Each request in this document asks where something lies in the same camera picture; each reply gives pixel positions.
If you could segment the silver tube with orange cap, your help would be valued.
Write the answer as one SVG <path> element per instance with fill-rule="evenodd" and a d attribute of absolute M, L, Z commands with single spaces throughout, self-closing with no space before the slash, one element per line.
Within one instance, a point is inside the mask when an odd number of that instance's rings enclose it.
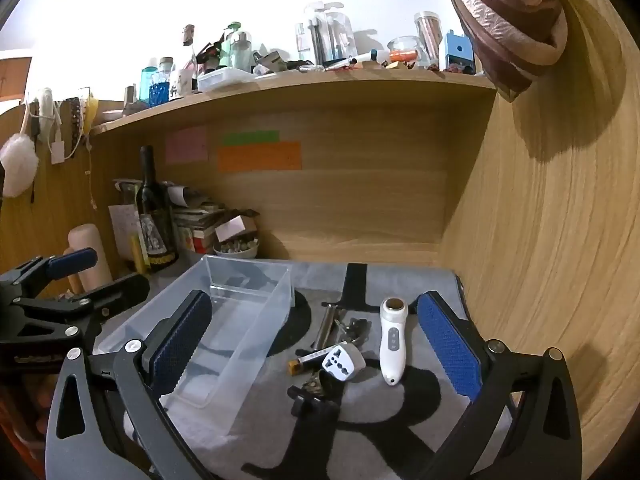
<path fill-rule="evenodd" d="M 297 359 L 288 361 L 288 374 L 290 376 L 296 376 L 311 370 L 314 366 L 318 366 L 322 363 L 323 359 L 329 354 L 330 348 L 318 350 L 306 354 L 306 356 L 300 356 Z"/>

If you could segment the small black adapter gadget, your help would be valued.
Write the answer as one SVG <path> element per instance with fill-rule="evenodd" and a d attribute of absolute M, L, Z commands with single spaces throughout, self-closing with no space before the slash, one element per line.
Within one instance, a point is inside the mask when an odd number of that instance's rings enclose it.
<path fill-rule="evenodd" d="M 298 418 L 328 417 L 341 408 L 344 384 L 324 370 L 311 375 L 302 386 L 291 386 L 286 392 L 293 401 L 291 414 Z"/>

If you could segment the white handheld massager device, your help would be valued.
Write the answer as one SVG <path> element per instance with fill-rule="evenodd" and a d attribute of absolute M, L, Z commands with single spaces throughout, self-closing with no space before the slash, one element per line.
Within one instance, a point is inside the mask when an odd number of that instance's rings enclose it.
<path fill-rule="evenodd" d="M 380 307 L 381 343 L 378 362 L 384 382 L 391 387 L 400 383 L 406 367 L 408 313 L 408 304 L 397 297 L 386 298 Z"/>

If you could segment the white travel plug adapter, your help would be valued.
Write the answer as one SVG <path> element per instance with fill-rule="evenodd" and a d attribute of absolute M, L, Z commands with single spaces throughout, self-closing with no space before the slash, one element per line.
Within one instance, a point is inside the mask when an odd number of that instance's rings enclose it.
<path fill-rule="evenodd" d="M 360 350 L 351 342 L 332 347 L 322 361 L 322 370 L 340 382 L 348 382 L 367 367 Z"/>

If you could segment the metal rod tool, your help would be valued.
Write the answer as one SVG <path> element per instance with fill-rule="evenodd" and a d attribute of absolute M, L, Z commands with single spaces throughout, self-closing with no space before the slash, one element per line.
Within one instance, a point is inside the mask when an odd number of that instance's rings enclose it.
<path fill-rule="evenodd" d="M 339 302 L 322 302 L 321 305 L 324 307 L 324 313 L 317 337 L 311 346 L 311 349 L 314 351 L 326 348 L 332 327 L 334 326 L 334 321 L 337 315 L 340 314 L 342 308 L 342 305 Z"/>

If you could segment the bunch of keys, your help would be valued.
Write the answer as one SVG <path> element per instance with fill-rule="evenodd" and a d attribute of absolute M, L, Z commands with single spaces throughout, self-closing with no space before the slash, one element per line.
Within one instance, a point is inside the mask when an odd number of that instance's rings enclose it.
<path fill-rule="evenodd" d="M 361 347 L 368 339 L 371 322 L 365 318 L 352 318 L 348 324 L 335 320 L 337 328 L 337 342 L 348 342 Z"/>

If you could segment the white paper note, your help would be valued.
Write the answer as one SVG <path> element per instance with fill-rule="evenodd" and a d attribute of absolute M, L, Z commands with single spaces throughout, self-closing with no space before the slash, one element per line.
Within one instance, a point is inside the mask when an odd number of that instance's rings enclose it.
<path fill-rule="evenodd" d="M 139 231 L 136 208 L 134 205 L 110 205 L 108 212 L 119 257 L 127 261 L 134 260 L 130 240 Z"/>

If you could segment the stack of books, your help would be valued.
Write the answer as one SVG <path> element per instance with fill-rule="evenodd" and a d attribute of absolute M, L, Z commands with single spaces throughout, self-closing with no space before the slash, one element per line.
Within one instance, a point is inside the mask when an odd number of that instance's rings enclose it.
<path fill-rule="evenodd" d="M 216 225 L 224 216 L 224 206 L 186 186 L 169 185 L 168 197 L 178 247 L 183 252 L 210 252 L 216 240 Z"/>

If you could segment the clear plastic storage bin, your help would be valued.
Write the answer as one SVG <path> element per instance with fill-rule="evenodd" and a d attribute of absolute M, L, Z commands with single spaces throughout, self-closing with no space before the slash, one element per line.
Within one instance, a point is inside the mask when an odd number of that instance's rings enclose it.
<path fill-rule="evenodd" d="M 204 256 L 99 342 L 96 352 L 115 352 L 145 338 L 194 289 L 212 300 L 212 318 L 162 403 L 170 416 L 226 436 L 293 307 L 289 264 Z"/>

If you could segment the small white cardboard box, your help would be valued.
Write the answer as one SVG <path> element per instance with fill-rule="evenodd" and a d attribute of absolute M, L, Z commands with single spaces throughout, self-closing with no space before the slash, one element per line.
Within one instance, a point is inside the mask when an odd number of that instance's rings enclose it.
<path fill-rule="evenodd" d="M 219 243 L 228 242 L 235 237 L 252 234 L 257 231 L 257 226 L 253 218 L 238 214 L 230 220 L 221 223 L 216 227 L 215 233 Z"/>

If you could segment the white bowl of pebbles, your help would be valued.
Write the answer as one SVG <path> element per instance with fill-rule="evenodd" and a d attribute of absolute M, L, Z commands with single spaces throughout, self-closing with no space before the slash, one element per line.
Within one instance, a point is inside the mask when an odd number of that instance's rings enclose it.
<path fill-rule="evenodd" d="M 214 254 L 224 258 L 255 259 L 258 254 L 259 240 L 257 237 L 235 238 L 227 240 L 214 248 Z"/>

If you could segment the pink sticky note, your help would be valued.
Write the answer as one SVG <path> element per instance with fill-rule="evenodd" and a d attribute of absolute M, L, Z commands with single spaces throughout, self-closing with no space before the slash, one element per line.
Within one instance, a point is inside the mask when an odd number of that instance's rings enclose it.
<path fill-rule="evenodd" d="M 165 162 L 167 165 L 207 161 L 207 131 L 204 127 L 186 128 L 165 134 Z"/>

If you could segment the grey black patterned mat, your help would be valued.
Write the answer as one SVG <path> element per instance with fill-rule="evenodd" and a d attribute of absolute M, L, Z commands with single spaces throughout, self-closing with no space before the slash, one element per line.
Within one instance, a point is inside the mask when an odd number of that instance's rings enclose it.
<path fill-rule="evenodd" d="M 200 462 L 221 479 L 413 479 L 458 422 L 468 400 L 454 387 L 415 316 L 406 325 L 407 365 L 386 385 L 378 367 L 380 307 L 386 298 L 415 304 L 434 290 L 457 314 L 465 305 L 454 272 L 416 266 L 277 262 L 292 266 L 294 304 L 279 330 L 230 434 L 182 417 L 171 421 Z M 288 361 L 311 349 L 322 302 L 339 302 L 341 318 L 371 322 L 359 347 L 367 367 L 343 382 L 341 408 L 330 417 L 298 418 L 286 393 L 304 376 Z"/>

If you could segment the orange sticky note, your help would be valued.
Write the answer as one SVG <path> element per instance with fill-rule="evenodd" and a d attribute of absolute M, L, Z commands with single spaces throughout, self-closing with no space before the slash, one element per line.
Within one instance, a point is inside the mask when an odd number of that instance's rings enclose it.
<path fill-rule="evenodd" d="M 220 172 L 301 170 L 299 142 L 281 141 L 221 146 L 217 150 Z"/>

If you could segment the clear acrylic pen holder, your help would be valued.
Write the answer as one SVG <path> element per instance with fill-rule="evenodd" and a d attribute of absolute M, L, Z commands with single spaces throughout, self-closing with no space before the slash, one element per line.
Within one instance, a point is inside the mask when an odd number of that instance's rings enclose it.
<path fill-rule="evenodd" d="M 314 10 L 309 21 L 314 55 L 320 65 L 330 66 L 358 54 L 352 24 L 343 9 L 341 2 L 325 3 Z"/>

